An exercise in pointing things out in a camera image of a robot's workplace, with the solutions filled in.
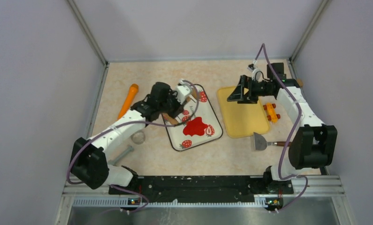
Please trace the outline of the strawberry print white tray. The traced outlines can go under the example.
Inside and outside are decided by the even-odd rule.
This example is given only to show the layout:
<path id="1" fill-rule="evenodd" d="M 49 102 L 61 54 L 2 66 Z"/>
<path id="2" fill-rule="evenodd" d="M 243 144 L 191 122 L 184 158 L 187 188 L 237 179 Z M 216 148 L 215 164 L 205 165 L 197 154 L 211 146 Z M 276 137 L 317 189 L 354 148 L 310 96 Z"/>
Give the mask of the strawberry print white tray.
<path id="1" fill-rule="evenodd" d="M 177 116 L 176 123 L 187 123 L 177 127 L 167 127 L 171 146 L 176 151 L 188 150 L 222 137 L 223 129 L 208 96 L 199 84 L 195 84 L 199 94 L 199 104 L 192 99 Z"/>

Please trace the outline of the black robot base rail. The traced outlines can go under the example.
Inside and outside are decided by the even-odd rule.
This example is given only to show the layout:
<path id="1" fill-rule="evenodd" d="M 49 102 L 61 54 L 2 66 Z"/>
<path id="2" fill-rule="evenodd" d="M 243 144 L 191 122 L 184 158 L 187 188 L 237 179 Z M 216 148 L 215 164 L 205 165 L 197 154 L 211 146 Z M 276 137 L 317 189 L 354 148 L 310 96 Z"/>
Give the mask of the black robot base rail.
<path id="1" fill-rule="evenodd" d="M 127 187 L 110 187 L 109 194 L 142 194 L 150 203 L 252 203 L 256 195 L 293 194 L 291 181 L 273 181 L 268 175 L 144 176 Z"/>

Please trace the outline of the red dough disc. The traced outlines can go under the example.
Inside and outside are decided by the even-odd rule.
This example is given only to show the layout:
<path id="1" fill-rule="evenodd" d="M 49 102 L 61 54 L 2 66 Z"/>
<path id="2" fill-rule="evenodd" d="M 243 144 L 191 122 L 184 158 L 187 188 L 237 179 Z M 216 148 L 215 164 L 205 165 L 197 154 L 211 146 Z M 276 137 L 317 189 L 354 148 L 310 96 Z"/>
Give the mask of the red dough disc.
<path id="1" fill-rule="evenodd" d="M 205 124 L 203 122 L 202 117 L 196 117 L 187 123 L 187 125 L 183 129 L 183 134 L 185 136 L 203 136 L 206 133 L 207 128 L 208 124 Z"/>

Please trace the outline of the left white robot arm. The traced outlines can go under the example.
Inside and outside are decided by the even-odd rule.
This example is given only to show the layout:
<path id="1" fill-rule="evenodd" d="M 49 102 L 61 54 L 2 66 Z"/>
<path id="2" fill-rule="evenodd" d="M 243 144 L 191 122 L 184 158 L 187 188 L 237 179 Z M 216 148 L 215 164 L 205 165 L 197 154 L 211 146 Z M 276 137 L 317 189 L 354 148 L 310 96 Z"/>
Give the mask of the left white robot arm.
<path id="1" fill-rule="evenodd" d="M 195 85 L 187 80 L 180 80 L 174 89 L 164 82 L 156 82 L 151 92 L 134 103 L 115 123 L 95 136 L 80 137 L 74 142 L 67 182 L 84 183 L 91 189 L 117 185 L 127 194 L 134 193 L 138 187 L 136 173 L 125 166 L 109 164 L 108 157 L 133 134 L 148 125 L 156 125 L 161 114 L 171 118 L 181 114 L 188 101 L 197 99 L 197 93 Z M 71 174 L 79 181 L 71 181 Z"/>

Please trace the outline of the metal ring cutter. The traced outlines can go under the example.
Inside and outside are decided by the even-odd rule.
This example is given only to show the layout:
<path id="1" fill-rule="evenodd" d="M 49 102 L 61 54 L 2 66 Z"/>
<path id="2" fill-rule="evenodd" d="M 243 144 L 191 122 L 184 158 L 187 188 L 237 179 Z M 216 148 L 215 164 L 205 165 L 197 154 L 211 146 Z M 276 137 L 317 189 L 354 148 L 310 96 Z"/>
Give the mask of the metal ring cutter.
<path id="1" fill-rule="evenodd" d="M 138 132 L 135 132 L 132 136 L 131 136 L 131 140 L 134 144 L 137 144 L 137 145 L 141 145 L 145 142 L 145 134 L 143 131 L 138 131 Z"/>

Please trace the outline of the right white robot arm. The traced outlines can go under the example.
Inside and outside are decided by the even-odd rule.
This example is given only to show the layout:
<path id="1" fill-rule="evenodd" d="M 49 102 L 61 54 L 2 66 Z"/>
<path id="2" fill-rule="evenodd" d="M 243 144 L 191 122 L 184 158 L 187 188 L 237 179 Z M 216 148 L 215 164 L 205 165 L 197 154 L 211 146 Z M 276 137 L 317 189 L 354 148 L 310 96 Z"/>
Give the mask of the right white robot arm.
<path id="1" fill-rule="evenodd" d="M 259 81 L 261 70 L 252 63 L 248 65 L 252 76 L 241 75 L 239 82 L 227 101 L 238 104 L 256 104 L 259 97 L 273 96 L 294 123 L 279 163 L 269 167 L 271 175 L 262 180 L 263 189 L 275 193 L 282 180 L 300 176 L 308 169 L 330 165 L 333 160 L 337 129 L 327 125 L 313 112 L 302 95 L 296 79 L 288 79 L 283 63 L 267 65 L 267 78 Z"/>

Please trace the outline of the wooden double-ended rolling pin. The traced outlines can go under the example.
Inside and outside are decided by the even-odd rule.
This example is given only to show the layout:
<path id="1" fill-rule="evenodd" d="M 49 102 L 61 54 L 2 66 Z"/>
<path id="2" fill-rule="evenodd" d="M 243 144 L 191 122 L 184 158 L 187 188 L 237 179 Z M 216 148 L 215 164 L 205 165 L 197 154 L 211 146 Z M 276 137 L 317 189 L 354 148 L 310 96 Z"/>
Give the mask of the wooden double-ended rolling pin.
<path id="1" fill-rule="evenodd" d="M 176 114 L 170 115 L 168 113 L 162 113 L 162 118 L 165 122 L 168 122 L 171 126 L 177 127 L 177 126 L 186 126 L 194 117 L 195 113 L 193 112 L 191 115 L 187 115 L 187 119 L 182 119 L 184 107 L 189 103 L 197 103 L 196 106 L 198 106 L 199 101 L 194 97 L 187 97 L 186 102 L 181 105 L 181 109 L 176 111 Z"/>

